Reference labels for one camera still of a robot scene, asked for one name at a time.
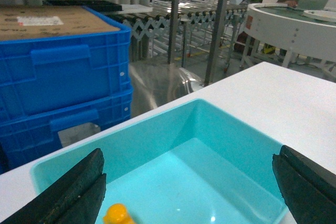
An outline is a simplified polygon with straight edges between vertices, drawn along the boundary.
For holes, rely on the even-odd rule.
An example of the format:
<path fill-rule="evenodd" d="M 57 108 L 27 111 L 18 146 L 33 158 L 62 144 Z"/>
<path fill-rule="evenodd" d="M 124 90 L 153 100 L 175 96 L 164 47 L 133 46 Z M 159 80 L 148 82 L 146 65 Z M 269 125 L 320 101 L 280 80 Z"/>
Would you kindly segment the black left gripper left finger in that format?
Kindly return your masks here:
<path fill-rule="evenodd" d="M 95 223 L 106 194 L 103 166 L 96 148 L 2 223 Z"/>

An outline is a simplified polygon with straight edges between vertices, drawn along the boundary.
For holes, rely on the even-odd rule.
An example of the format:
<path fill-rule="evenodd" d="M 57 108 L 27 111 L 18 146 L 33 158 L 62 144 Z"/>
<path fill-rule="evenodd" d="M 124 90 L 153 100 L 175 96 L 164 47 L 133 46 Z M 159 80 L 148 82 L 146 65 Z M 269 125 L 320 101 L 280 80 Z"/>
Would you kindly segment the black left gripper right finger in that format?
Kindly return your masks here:
<path fill-rule="evenodd" d="M 283 145 L 272 157 L 281 195 L 296 223 L 335 223 L 335 174 Z"/>

